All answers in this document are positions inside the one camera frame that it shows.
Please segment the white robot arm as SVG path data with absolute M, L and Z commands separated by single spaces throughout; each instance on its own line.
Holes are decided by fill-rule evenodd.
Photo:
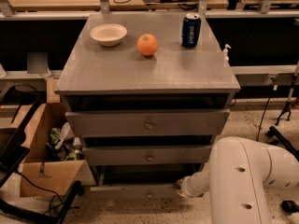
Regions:
M 299 183 L 290 151 L 241 137 L 225 137 L 210 152 L 207 169 L 179 180 L 184 198 L 210 194 L 212 224 L 271 224 L 266 188 Z

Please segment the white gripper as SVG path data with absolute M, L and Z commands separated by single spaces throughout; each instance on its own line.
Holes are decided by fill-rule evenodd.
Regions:
M 185 176 L 177 184 L 179 196 L 186 199 L 201 197 L 209 192 L 209 172 L 196 172 Z

